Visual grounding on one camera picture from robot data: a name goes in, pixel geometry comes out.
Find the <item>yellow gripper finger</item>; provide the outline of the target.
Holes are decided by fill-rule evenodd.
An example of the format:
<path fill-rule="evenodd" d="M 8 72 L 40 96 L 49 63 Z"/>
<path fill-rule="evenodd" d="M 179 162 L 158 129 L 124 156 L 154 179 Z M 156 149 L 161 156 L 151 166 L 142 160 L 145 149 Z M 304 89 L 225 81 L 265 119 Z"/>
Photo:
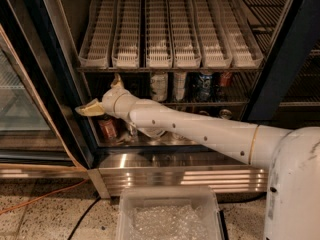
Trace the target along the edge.
<path fill-rule="evenodd" d="M 101 116 L 105 113 L 102 103 L 98 99 L 93 99 L 85 105 L 76 107 L 75 111 L 86 117 Z"/>
<path fill-rule="evenodd" d="M 114 80 L 111 83 L 111 87 L 112 88 L 123 88 L 124 87 L 124 83 L 123 83 L 119 73 L 114 74 Z"/>

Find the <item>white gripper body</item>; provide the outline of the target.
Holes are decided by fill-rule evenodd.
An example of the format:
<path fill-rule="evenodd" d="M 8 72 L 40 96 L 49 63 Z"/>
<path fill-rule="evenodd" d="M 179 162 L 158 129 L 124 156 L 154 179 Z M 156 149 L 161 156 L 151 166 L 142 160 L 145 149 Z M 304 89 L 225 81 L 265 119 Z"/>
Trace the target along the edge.
<path fill-rule="evenodd" d="M 120 87 L 111 88 L 102 97 L 102 107 L 108 115 L 128 119 L 129 113 L 139 98 Z"/>

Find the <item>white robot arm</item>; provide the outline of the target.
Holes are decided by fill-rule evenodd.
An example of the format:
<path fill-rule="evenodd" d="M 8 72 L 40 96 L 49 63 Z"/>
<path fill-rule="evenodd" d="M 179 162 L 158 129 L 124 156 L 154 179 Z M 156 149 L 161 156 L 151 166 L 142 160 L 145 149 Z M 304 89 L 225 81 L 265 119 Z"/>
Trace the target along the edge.
<path fill-rule="evenodd" d="M 320 128 L 257 125 L 168 108 L 132 95 L 116 76 L 103 98 L 79 106 L 86 117 L 108 114 L 138 131 L 176 133 L 268 171 L 265 240 L 320 239 Z"/>

